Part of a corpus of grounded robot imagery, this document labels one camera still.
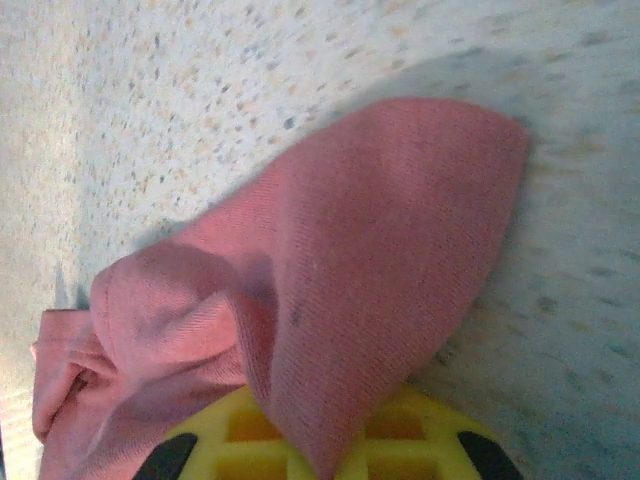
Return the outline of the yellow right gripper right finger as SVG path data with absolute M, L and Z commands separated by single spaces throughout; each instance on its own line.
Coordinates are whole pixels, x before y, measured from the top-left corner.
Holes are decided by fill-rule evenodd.
M 400 388 L 365 422 L 334 480 L 523 480 L 486 426 Z

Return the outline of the pink t-shirt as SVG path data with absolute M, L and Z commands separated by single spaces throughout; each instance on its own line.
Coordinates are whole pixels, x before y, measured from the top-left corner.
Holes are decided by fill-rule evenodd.
M 249 385 L 321 480 L 458 327 L 529 148 L 516 120 L 403 97 L 300 141 L 100 272 L 34 346 L 38 480 L 132 480 L 165 432 Z

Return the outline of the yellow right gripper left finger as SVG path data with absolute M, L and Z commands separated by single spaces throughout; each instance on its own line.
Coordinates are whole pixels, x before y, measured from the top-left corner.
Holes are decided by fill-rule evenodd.
M 172 427 L 143 462 L 142 480 L 318 479 L 244 386 Z

